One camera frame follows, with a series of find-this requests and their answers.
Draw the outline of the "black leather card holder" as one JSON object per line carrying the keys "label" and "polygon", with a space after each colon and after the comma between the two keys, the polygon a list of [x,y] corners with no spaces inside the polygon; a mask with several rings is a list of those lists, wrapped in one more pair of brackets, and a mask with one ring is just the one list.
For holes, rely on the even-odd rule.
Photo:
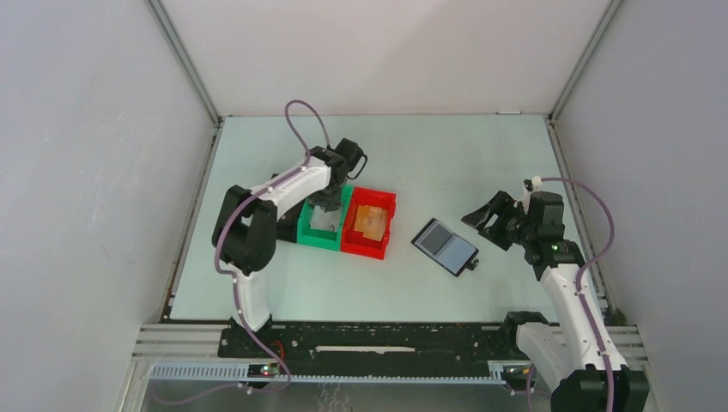
{"label": "black leather card holder", "polygon": [[410,243],[454,277],[466,270],[474,271],[480,263],[479,250],[435,218]]}

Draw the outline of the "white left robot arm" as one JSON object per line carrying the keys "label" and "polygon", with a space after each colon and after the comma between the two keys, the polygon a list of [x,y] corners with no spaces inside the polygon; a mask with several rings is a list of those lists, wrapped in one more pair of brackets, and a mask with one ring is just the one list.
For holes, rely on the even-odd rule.
{"label": "white left robot arm", "polygon": [[335,148],[306,147],[300,162],[261,185],[226,191],[211,239],[214,267],[232,279],[234,320],[245,327],[238,345],[249,356],[261,357],[271,346],[271,334],[261,328],[270,319],[261,272],[276,252],[279,220],[304,202],[338,209],[343,187],[358,177],[351,173],[367,161],[363,149],[344,138]]}

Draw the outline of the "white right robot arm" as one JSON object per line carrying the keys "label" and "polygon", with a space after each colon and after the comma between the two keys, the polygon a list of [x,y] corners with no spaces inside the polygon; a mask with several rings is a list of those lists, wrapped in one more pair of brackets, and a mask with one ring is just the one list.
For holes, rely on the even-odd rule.
{"label": "white right robot arm", "polygon": [[553,411],[641,411],[650,392],[646,374],[628,366],[610,336],[586,279],[594,262],[565,238],[563,197],[543,191],[544,181],[525,180],[519,200],[498,191],[461,219],[504,251],[523,248],[565,341],[559,344],[548,324],[531,318],[501,332],[500,350],[529,358],[549,387]]}

